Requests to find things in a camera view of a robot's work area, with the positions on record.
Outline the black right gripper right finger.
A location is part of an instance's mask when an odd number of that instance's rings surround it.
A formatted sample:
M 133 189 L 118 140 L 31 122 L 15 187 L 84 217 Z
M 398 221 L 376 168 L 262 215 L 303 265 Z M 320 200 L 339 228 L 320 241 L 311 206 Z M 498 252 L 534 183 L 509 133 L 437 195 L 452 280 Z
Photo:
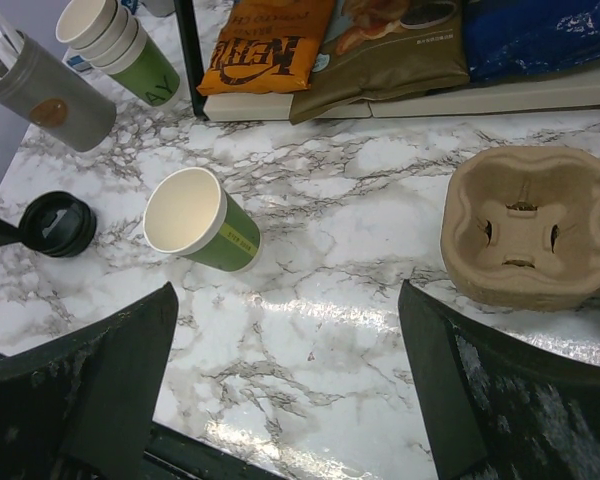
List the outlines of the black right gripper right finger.
M 402 284 L 399 320 L 441 479 L 600 479 L 600 366 Z

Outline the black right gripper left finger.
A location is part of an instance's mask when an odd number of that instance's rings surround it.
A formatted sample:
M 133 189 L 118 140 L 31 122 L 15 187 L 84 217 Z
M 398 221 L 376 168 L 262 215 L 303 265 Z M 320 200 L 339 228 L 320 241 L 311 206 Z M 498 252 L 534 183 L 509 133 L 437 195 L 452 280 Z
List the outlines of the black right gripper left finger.
M 0 479 L 134 479 L 174 338 L 165 284 L 17 355 L 0 354 Z

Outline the black plastic cup lid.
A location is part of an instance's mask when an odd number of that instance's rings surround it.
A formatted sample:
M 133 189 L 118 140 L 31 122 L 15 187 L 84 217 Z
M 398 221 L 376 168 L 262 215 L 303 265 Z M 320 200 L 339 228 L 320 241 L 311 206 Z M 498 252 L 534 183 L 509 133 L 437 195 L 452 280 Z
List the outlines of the black plastic cup lid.
M 22 243 L 51 258 L 82 253 L 94 238 L 97 217 L 91 207 L 64 191 L 48 192 L 31 202 L 18 225 Z

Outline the green paper coffee cup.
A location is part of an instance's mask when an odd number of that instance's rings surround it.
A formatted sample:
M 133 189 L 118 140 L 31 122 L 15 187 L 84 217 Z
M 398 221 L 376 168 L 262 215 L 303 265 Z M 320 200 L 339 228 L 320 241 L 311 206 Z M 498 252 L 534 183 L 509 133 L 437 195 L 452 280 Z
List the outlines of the green paper coffee cup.
M 151 194 L 143 231 L 154 250 L 219 271 L 250 268 L 261 252 L 259 227 L 211 171 L 190 167 L 166 177 Z

